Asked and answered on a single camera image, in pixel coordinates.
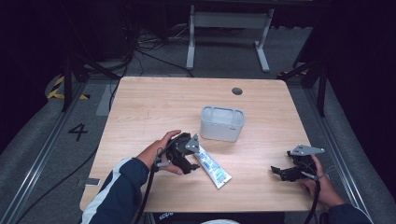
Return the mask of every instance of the dark background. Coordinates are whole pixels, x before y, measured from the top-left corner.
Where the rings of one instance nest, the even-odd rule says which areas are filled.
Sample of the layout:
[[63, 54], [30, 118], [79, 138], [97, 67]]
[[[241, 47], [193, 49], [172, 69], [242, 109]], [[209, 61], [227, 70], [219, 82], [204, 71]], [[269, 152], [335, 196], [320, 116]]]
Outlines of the dark background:
[[[314, 26], [302, 63], [322, 60], [329, 80], [372, 165], [396, 194], [395, 6], [389, 1], [334, 1], [335, 11], [276, 10], [273, 25]], [[117, 59], [138, 26], [159, 36], [187, 14], [176, 6], [131, 7], [126, 1], [3, 1], [0, 6], [0, 153], [47, 102], [44, 90], [69, 52], [96, 62]], [[288, 20], [299, 15], [300, 20]]]

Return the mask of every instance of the white tube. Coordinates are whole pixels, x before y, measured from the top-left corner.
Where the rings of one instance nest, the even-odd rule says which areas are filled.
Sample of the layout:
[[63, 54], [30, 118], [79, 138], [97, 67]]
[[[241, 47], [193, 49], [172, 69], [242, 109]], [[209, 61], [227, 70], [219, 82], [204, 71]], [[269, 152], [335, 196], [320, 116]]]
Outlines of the white tube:
[[203, 147], [199, 146], [199, 153], [195, 153], [194, 156], [204, 167], [218, 189], [231, 179], [231, 176], [213, 160]]

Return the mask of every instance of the white metal stand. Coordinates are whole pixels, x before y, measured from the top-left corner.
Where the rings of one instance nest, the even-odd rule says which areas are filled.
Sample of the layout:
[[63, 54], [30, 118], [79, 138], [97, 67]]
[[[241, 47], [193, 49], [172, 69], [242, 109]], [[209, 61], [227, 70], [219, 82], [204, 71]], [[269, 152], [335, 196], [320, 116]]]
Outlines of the white metal stand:
[[267, 73], [270, 71], [268, 62], [265, 58], [263, 46], [274, 10], [270, 9], [268, 13], [249, 14], [249, 13], [221, 13], [221, 12], [195, 12], [194, 6], [190, 11], [190, 42], [189, 51], [187, 53], [186, 68], [192, 69], [194, 66], [195, 52], [195, 27], [227, 27], [227, 28], [245, 28], [245, 29], [262, 29], [262, 38], [255, 41], [255, 48], [259, 56], [262, 71]]

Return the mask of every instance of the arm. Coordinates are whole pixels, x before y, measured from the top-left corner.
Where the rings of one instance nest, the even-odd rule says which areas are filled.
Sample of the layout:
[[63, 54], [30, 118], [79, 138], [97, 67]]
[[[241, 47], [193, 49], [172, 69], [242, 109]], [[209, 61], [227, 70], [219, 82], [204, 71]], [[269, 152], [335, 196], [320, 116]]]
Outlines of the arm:
[[[318, 200], [329, 209], [329, 223], [330, 224], [348, 224], [348, 223], [372, 223], [370, 219], [358, 208], [348, 204], [335, 191], [330, 179], [324, 174], [323, 168], [319, 159], [312, 155], [317, 166], [317, 175], [321, 176], [320, 193]], [[315, 181], [312, 179], [301, 180], [303, 186], [309, 190], [312, 196], [315, 194]]]
[[[82, 214], [80, 223], [125, 223], [130, 224], [142, 201], [140, 188], [148, 179], [154, 160], [166, 143], [180, 131], [167, 133], [155, 141], [134, 159], [124, 159], [114, 167], [98, 195]], [[175, 165], [163, 167], [178, 175], [183, 172]]]

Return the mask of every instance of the gray carpet floor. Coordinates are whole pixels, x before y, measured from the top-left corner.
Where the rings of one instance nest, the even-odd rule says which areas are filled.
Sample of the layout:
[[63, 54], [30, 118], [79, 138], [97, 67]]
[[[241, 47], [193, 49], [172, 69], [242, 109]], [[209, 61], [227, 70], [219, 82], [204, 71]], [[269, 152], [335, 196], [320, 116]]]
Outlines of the gray carpet floor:
[[[203, 30], [196, 39], [194, 69], [196, 77], [222, 78], [268, 78], [274, 79], [279, 72], [289, 71], [311, 29], [270, 29], [264, 44], [264, 52], [270, 65], [270, 73], [261, 70], [253, 42], [260, 37], [260, 32], [243, 30], [229, 34], [223, 30]], [[177, 42], [171, 42], [160, 49], [144, 51], [147, 54], [165, 60], [164, 63], [140, 52], [134, 53], [126, 76], [169, 76], [186, 77], [183, 67], [186, 63], [188, 36], [184, 33]], [[117, 63], [103, 63], [104, 66]], [[54, 80], [49, 83], [46, 93], [50, 91]], [[342, 158], [351, 173], [353, 184], [359, 190], [359, 196], [374, 223], [389, 224], [396, 220], [396, 206], [386, 186], [370, 164], [364, 151], [352, 132], [341, 106], [328, 83], [325, 99], [325, 118], [319, 118], [317, 110], [310, 104], [310, 94], [317, 93], [317, 85], [312, 90], [304, 90], [299, 85], [300, 77], [288, 80], [292, 99], [297, 107], [308, 138], [313, 147], [334, 148], [324, 133], [321, 123], [325, 122], [332, 132], [332, 138], [340, 150]], [[64, 125], [52, 141], [52, 148], [45, 162], [44, 169], [35, 176], [34, 187], [25, 192], [21, 208], [14, 214], [16, 221], [24, 211], [29, 212], [20, 223], [77, 223], [81, 211], [79, 201], [83, 187], [79, 180], [88, 177], [92, 160], [89, 160], [73, 175], [68, 177], [48, 195], [39, 199], [48, 189], [68, 176], [95, 151], [100, 143], [106, 125], [111, 92], [117, 86], [116, 80], [110, 80], [100, 74], [93, 74], [84, 85], [74, 83], [74, 90], [83, 88], [89, 94], [89, 100], [76, 100], [67, 116], [61, 112], [62, 99], [49, 99], [49, 102], [23, 127], [14, 140], [0, 156], [0, 215], [9, 214], [8, 207], [13, 203], [24, 178], [35, 163], [44, 145], [49, 142], [59, 119]], [[68, 131], [84, 124], [84, 133], [77, 141], [77, 135]], [[326, 169], [336, 166], [332, 153], [320, 155]], [[332, 182], [340, 194], [349, 202], [353, 197], [348, 191], [348, 183], [340, 173], [339, 167], [331, 172]], [[304, 223], [306, 212], [286, 211], [285, 223]]]

